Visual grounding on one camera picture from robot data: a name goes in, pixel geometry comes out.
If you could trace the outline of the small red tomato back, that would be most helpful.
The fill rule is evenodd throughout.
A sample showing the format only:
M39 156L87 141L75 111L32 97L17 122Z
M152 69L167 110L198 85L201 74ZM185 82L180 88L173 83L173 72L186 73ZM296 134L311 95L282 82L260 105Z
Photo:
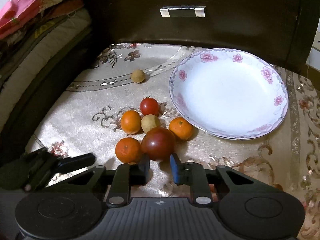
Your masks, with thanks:
M159 104L154 98L144 98L140 103L140 111L144 116L149 114L159 116Z

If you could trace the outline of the white floral porcelain plate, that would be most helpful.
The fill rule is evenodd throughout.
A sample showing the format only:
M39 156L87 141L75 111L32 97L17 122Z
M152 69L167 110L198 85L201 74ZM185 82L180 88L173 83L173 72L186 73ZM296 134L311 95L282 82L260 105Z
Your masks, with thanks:
M216 137L249 140L275 130L289 108L287 88L273 66L236 49L197 51L169 79L181 116Z

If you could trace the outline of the pink floral bedding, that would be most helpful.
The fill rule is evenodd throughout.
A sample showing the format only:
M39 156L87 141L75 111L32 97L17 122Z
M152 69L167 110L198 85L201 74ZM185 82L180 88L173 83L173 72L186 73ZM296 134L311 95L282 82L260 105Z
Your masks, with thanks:
M1 40L21 29L45 9L63 0L8 0L1 9Z

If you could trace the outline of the tan longan in cluster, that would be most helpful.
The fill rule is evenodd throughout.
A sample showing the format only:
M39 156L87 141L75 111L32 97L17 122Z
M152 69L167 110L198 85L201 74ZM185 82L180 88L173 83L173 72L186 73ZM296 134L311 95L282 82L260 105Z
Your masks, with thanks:
M145 115L141 120L141 127L144 133L161 125L159 118L153 114Z

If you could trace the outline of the grey folded mattress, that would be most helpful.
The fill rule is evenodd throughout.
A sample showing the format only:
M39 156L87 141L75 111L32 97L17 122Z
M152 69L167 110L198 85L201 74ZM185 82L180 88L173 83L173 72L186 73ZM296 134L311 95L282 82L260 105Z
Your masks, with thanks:
M9 76L1 74L1 128L39 71L90 22L88 12L80 9L41 37L37 45L28 45L26 55L13 57L8 63Z

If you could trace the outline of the floral beige tablecloth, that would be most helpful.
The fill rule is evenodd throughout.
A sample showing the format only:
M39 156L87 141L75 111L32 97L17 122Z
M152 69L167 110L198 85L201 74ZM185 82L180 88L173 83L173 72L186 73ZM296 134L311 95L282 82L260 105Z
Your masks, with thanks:
M36 129L27 149L47 146L65 157L93 152L98 164L115 168L116 141L124 137L120 118L137 110L143 98L160 105L162 126L178 117L169 92L169 77L197 48L163 44L120 44L99 55L95 67L82 72L60 96ZM142 83L131 74L141 69ZM261 139L231 141L195 131L189 142L178 143L184 160L207 169L226 164L265 183L282 187L306 208L300 239L319 239L319 100L311 83L274 66L289 93L284 122Z

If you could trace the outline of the white wall socket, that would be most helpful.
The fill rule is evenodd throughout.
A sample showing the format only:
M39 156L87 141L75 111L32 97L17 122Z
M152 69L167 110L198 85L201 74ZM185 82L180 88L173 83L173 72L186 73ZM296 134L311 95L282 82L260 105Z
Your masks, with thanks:
M320 70L320 42L319 42L319 24L317 27L316 35L313 41L312 48L310 50L310 54L308 56L308 59L306 61L306 64L315 68L316 70Z

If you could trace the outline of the orange tangerine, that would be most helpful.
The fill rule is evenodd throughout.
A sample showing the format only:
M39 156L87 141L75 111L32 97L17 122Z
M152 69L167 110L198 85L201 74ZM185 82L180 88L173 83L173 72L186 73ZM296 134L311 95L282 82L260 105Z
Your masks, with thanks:
M117 142L115 154L122 163L137 163L142 157L141 144L135 138L123 138Z
M121 117L121 129L127 134L136 134L141 129L141 117L138 112L126 111Z
M193 126L183 117L171 120L169 130L180 140L189 140L193 136Z

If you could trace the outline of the tan longan apart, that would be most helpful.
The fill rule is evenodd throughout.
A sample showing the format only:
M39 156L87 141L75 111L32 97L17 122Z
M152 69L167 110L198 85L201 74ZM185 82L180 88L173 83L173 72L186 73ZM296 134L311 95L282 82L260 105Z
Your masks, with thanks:
M134 83L142 83L145 80L145 73L141 69L136 69L131 74L131 80Z

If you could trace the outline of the large dark red tomato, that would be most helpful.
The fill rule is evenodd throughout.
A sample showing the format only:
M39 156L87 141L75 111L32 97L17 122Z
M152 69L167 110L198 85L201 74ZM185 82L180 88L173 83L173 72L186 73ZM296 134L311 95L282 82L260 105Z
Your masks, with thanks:
M165 161L174 153L176 138L172 131L155 127L146 133L141 147L143 154L147 154L153 161Z

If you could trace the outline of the dark wooden cabinet drawer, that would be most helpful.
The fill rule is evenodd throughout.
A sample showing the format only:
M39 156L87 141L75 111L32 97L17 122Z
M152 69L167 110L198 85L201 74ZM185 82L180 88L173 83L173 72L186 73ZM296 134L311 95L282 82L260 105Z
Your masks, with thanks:
M166 6L206 7L205 18L162 17ZM89 0L95 32L110 43L234 48L300 72L319 21L319 0Z

